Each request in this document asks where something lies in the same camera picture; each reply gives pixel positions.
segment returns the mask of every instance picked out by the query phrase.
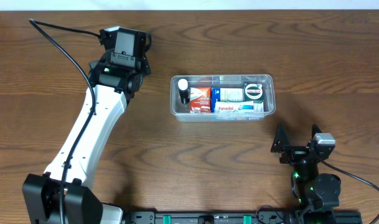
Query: white bottle cap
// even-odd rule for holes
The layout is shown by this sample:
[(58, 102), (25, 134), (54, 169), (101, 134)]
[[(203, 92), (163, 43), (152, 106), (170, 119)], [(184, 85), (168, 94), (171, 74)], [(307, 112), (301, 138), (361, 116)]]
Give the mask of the white bottle cap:
[(180, 90), (187, 90), (188, 89), (188, 81), (184, 78), (181, 78), (179, 81), (178, 81), (178, 88)]

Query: small bottle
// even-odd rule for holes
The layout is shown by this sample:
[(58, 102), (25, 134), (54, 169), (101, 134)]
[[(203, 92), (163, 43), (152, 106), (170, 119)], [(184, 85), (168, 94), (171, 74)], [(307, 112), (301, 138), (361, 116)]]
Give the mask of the small bottle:
[(181, 78), (178, 81), (178, 92), (181, 99), (181, 103), (189, 103), (190, 93), (188, 88), (188, 81), (184, 78)]

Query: plastic storage bin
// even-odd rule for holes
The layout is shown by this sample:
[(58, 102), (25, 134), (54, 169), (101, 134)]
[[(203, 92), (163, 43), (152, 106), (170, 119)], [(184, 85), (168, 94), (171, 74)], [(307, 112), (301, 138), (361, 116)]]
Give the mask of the plastic storage bin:
[[(184, 78), (189, 87), (212, 88), (243, 88), (245, 83), (262, 84), (264, 95), (264, 112), (259, 113), (190, 113), (190, 103), (181, 103), (178, 81)], [(275, 94), (272, 77), (270, 75), (177, 75), (171, 79), (170, 89), (171, 113), (179, 121), (257, 121), (275, 112)]]

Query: wooden table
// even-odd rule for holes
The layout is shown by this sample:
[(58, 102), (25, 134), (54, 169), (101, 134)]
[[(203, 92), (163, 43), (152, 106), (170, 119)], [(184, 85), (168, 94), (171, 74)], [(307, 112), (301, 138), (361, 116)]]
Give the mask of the wooden table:
[[(29, 18), (152, 34), (153, 73), (96, 170), (102, 202), (159, 211), (295, 205), (292, 169), (269, 152), (279, 122), (302, 145), (317, 123), (337, 140), (327, 161), (379, 186), (379, 11), (0, 12), (0, 223), (29, 222), (22, 183), (62, 147), (86, 89)], [(92, 36), (45, 30), (86, 71), (104, 52)], [(274, 115), (248, 123), (180, 123), (171, 115), (174, 75), (247, 73), (273, 77)], [(339, 208), (359, 209), (365, 223), (377, 215), (376, 190), (319, 169), (342, 179)]]

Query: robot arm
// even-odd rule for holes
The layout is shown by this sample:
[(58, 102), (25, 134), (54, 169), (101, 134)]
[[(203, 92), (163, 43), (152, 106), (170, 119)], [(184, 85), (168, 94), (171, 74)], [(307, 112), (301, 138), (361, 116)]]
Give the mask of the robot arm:
[[(39, 21), (30, 20), (30, 23), (59, 49), (60, 46), (36, 24), (90, 33)], [(100, 35), (91, 34), (99, 38), (106, 53), (100, 60), (90, 63), (89, 88), (83, 108), (65, 144), (44, 174), (29, 174), (22, 188), (32, 224), (61, 223), (62, 220), (77, 224), (120, 224), (123, 219), (121, 208), (101, 203), (91, 188), (98, 161), (113, 126), (124, 113), (130, 99), (134, 98), (143, 78), (151, 73), (145, 55), (151, 46), (151, 36), (120, 27), (100, 30)], [(89, 114), (93, 112), (93, 95), (90, 88), (94, 91), (96, 100), (95, 114), (91, 117)], [(87, 127), (78, 137), (87, 122)], [(73, 149), (74, 142), (77, 145), (72, 151), (69, 164), (67, 156)], [(64, 169), (66, 164), (69, 164), (67, 170)], [(63, 173), (66, 175), (65, 180), (62, 180)]]
[[(93, 89), (96, 96), (96, 115), (92, 117), (76, 146), (66, 180), (67, 183), (72, 183), (76, 179), (81, 181), (82, 186), (89, 189), (93, 187), (96, 166), (110, 132), (127, 107), (124, 93), (115, 92), (113, 87), (96, 85)], [(49, 173), (51, 179), (61, 180), (63, 163), (66, 161), (69, 150), (72, 148), (74, 140), (87, 119), (90, 108), (91, 94), (90, 90), (87, 89), (83, 108), (65, 144), (45, 169), (44, 173)]]

